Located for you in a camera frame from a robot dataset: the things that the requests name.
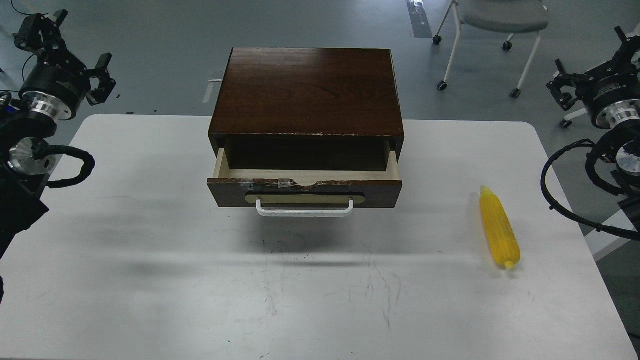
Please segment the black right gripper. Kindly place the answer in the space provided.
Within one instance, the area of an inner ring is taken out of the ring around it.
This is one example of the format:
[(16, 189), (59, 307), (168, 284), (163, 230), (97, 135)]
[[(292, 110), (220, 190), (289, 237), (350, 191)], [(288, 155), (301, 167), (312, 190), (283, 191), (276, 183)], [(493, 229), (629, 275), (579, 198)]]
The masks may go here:
[(639, 51), (640, 40), (628, 38), (620, 26), (614, 30), (622, 44), (611, 60), (583, 74), (568, 73), (562, 60), (554, 61), (557, 71), (546, 87), (564, 111), (578, 101), (583, 102), (588, 112), (601, 112), (620, 101), (639, 104), (639, 69), (632, 59)]

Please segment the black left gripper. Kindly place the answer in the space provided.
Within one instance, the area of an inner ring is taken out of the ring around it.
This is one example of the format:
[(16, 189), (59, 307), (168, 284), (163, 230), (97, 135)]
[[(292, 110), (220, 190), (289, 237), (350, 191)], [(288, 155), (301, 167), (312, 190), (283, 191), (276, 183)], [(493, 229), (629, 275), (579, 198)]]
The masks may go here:
[(42, 93), (61, 100), (67, 107), (80, 107), (86, 100), (91, 106), (103, 104), (114, 91), (116, 81), (108, 66), (112, 53), (102, 54), (94, 68), (88, 68), (68, 48), (60, 27), (69, 12), (58, 10), (50, 16), (36, 13), (23, 19), (14, 45), (37, 58), (35, 67), (18, 92), (23, 101)]

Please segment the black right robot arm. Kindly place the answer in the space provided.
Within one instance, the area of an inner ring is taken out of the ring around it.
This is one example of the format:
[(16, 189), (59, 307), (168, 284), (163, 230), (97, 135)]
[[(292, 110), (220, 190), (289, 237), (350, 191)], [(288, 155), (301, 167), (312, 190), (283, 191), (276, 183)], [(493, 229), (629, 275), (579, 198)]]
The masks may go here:
[[(585, 73), (570, 73), (557, 59), (557, 73), (547, 83), (554, 101), (564, 111), (577, 102), (595, 128), (604, 130), (597, 141), (588, 138), (564, 146), (547, 160), (542, 168), (542, 196), (550, 209), (563, 217), (621, 239), (639, 240), (640, 186), (640, 85), (639, 32), (626, 33), (616, 27), (621, 45), (613, 57)], [(553, 163), (571, 150), (586, 148), (584, 169), (590, 182), (602, 191), (622, 197), (618, 207), (633, 228), (605, 225), (583, 218), (567, 209), (553, 197), (547, 187), (547, 174)]]

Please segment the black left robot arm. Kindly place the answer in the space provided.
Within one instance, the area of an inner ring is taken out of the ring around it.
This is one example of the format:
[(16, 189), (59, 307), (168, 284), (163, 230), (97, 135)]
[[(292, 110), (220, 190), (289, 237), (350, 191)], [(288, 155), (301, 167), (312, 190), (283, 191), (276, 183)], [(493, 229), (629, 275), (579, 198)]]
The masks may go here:
[(103, 104), (116, 86), (108, 70), (110, 53), (89, 68), (68, 49), (60, 30), (67, 14), (65, 9), (50, 17), (30, 14), (13, 35), (16, 48), (33, 54), (37, 62), (17, 97), (1, 92), (1, 255), (17, 234), (48, 212), (41, 200), (44, 189), (76, 186), (96, 166), (87, 151), (47, 141), (59, 121), (77, 116), (83, 101)]

